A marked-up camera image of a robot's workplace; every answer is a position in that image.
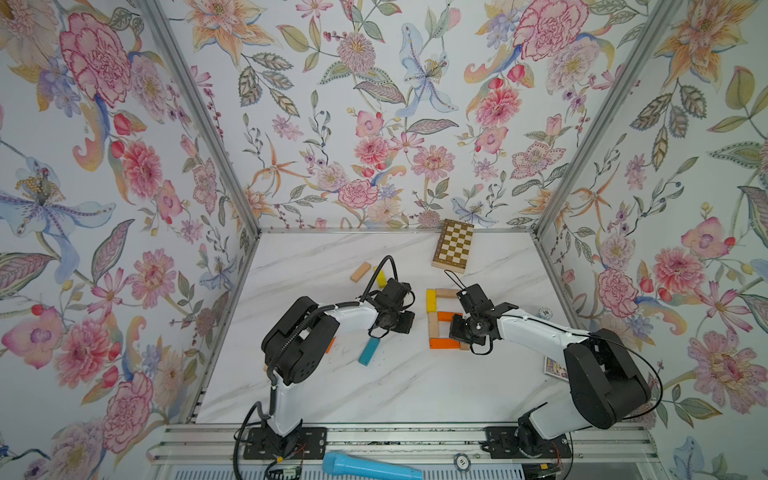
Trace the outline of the aluminium right corner post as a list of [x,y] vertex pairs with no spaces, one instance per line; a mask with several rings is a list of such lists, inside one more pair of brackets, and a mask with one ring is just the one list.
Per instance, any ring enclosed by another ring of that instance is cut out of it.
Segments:
[[658,1],[655,4],[644,26],[639,31],[632,50],[624,63],[623,71],[608,90],[606,99],[594,116],[593,125],[588,129],[577,148],[573,160],[569,163],[550,202],[539,217],[536,227],[530,231],[535,240],[542,240],[547,231],[554,226],[555,219],[570,195],[574,183],[578,180],[581,171],[592,156],[594,148],[609,127],[619,107],[629,96],[638,74],[651,57],[651,50],[668,25],[669,18],[676,13],[679,6],[679,1]]

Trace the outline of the small card box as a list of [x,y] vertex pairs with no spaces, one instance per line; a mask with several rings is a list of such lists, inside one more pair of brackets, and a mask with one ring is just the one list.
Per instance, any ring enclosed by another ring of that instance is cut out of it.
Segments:
[[557,378],[559,380],[567,381],[569,379],[567,369],[549,357],[544,358],[543,371],[545,375]]

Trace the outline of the natural wood block top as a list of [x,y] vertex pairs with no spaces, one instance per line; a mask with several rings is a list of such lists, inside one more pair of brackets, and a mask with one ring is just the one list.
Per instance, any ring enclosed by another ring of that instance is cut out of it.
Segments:
[[447,289],[447,288],[439,288],[435,289],[435,296],[437,298],[456,298],[459,294],[459,291],[457,289]]

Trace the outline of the wooden chessboard box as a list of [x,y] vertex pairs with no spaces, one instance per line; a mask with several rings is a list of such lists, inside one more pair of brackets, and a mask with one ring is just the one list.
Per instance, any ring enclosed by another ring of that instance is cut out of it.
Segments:
[[467,268],[474,226],[446,219],[431,261],[436,268],[464,274]]

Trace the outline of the yellow block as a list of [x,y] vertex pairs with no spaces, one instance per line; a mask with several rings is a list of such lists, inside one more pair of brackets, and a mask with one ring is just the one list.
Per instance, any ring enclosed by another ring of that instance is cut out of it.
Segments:
[[426,290],[426,312],[428,314],[437,312],[437,292],[434,289]]
[[384,271],[379,271],[376,275],[376,283],[379,289],[384,289],[387,285],[388,279]]

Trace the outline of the aluminium corner post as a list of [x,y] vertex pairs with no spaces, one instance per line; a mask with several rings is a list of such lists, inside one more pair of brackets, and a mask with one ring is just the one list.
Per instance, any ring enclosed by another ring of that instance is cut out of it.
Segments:
[[165,16],[158,1],[138,0],[137,4],[140,12],[146,17],[146,22],[154,40],[159,44],[161,52],[167,56],[171,73],[179,86],[183,98],[189,105],[190,116],[212,153],[213,161],[219,168],[224,184],[231,194],[239,218],[247,231],[256,240],[259,240],[261,229],[259,228],[258,221],[255,219],[247,202],[245,193],[238,181],[215,123],[207,113],[206,102],[174,37],[170,21]]
[[608,90],[606,99],[594,116],[593,125],[588,129],[577,148],[573,160],[569,163],[550,202],[539,217],[536,227],[530,231],[535,240],[542,240],[547,231],[554,226],[555,219],[570,195],[574,183],[578,180],[581,171],[592,156],[594,148],[609,127],[619,107],[629,96],[638,74],[651,57],[651,50],[668,25],[669,18],[676,13],[679,6],[679,1],[658,1],[655,4],[644,26],[639,31],[632,50],[624,63],[623,71]]

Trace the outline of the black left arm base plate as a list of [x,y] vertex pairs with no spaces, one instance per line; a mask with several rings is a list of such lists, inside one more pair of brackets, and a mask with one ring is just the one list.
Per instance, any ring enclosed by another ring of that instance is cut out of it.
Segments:
[[327,448],[328,429],[299,424],[285,436],[276,433],[265,422],[246,429],[243,458],[245,460],[322,460]]

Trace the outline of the orange block diagonal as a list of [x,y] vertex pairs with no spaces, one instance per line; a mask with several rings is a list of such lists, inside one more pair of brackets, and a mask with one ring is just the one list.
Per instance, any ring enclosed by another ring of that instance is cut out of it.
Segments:
[[331,339],[331,341],[330,341],[330,343],[329,343],[328,347],[326,348],[326,351],[325,351],[325,353],[326,353],[326,354],[328,354],[328,353],[330,352],[330,350],[332,349],[332,347],[333,347],[333,345],[334,345],[334,342],[335,342],[335,340],[336,340],[336,338],[335,338],[335,337],[333,337],[333,338]]

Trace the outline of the teal block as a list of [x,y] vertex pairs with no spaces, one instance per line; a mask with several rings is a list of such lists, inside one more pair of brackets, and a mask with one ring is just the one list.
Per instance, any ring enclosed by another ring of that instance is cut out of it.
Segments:
[[368,339],[366,346],[362,353],[358,357],[358,362],[363,366],[368,366],[373,359],[373,356],[380,345],[381,340],[379,338],[371,337]]

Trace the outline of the aluminium left corner post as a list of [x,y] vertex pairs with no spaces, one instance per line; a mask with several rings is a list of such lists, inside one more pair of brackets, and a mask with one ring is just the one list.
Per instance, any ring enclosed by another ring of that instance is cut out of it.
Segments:
[[189,105],[190,116],[212,153],[213,161],[219,168],[224,184],[231,194],[239,218],[247,231],[256,240],[259,240],[261,229],[259,228],[258,221],[255,219],[247,202],[245,193],[238,181],[215,123],[207,113],[206,102],[174,37],[170,21],[165,16],[158,1],[138,0],[137,4],[140,12],[146,17],[146,22],[154,40],[159,44],[161,52],[167,56],[171,73],[179,86],[183,98]]

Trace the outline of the blue microphone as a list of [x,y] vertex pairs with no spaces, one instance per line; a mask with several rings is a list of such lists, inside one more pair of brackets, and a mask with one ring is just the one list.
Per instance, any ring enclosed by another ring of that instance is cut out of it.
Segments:
[[381,480],[422,480],[421,470],[407,466],[352,457],[339,452],[327,453],[322,463],[323,472],[332,476],[359,476]]

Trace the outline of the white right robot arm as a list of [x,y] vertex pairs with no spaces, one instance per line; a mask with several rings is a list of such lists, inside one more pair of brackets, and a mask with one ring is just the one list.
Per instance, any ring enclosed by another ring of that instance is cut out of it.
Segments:
[[450,338],[489,350],[497,341],[515,343],[566,370],[569,393],[520,417],[518,438],[549,441],[584,428],[609,429],[651,400],[648,382],[613,331],[567,328],[511,303],[495,304],[478,284],[456,297],[464,313],[453,317]]

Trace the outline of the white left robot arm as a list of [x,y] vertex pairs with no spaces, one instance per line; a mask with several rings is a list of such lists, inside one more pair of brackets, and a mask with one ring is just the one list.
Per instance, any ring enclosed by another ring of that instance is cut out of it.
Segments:
[[371,334],[410,332],[415,294],[394,278],[381,290],[359,298],[320,305],[307,296],[297,299],[267,333],[261,348],[270,382],[266,425],[285,438],[302,423],[299,385],[317,369],[335,337],[351,331]]

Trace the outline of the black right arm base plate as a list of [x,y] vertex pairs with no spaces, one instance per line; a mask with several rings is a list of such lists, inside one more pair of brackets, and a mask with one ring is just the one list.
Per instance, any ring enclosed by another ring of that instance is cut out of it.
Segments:
[[482,451],[492,459],[539,459],[572,457],[570,437],[562,434],[545,439],[534,428],[531,414],[544,404],[526,412],[515,426],[489,426],[484,429],[485,440],[480,443]]

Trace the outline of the orange block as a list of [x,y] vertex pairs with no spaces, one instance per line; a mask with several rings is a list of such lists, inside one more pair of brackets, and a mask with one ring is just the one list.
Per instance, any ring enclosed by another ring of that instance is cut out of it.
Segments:
[[432,350],[460,350],[461,343],[450,338],[430,338],[429,348]]
[[437,318],[439,322],[451,322],[455,316],[454,312],[439,311]]

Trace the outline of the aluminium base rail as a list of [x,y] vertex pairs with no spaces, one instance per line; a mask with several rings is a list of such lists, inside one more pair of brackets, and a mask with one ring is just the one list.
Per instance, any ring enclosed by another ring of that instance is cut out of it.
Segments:
[[[329,452],[414,464],[448,462],[458,453],[480,462],[491,460],[490,453],[481,447],[486,441],[482,423],[334,423],[324,427]],[[236,429],[233,423],[170,426],[163,430],[160,442],[149,449],[148,458],[155,465],[227,463],[233,454]],[[568,444],[572,451],[559,457],[578,463],[658,460],[650,434],[633,423],[609,430],[578,431]]]

